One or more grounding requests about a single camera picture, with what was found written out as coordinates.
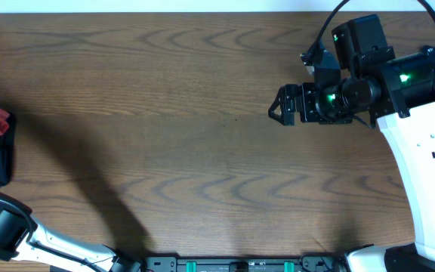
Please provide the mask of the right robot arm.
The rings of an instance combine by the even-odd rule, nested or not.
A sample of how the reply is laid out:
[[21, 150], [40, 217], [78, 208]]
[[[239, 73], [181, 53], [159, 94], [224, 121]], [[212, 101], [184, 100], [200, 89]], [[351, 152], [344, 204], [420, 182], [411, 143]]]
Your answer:
[[352, 56], [350, 77], [324, 52], [313, 82], [282, 86], [268, 115], [283, 125], [343, 125], [368, 112], [396, 160], [412, 212], [413, 243], [363, 246], [334, 261], [335, 271], [435, 271], [435, 48], [396, 58], [390, 48]]

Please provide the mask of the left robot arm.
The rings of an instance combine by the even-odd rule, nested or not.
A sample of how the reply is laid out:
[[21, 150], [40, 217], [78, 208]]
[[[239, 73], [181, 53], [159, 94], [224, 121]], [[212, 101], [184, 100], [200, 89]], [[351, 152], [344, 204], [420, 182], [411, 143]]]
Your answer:
[[0, 261], [34, 261], [52, 271], [138, 272], [141, 260], [105, 245], [84, 243], [47, 228], [32, 209], [0, 193]]

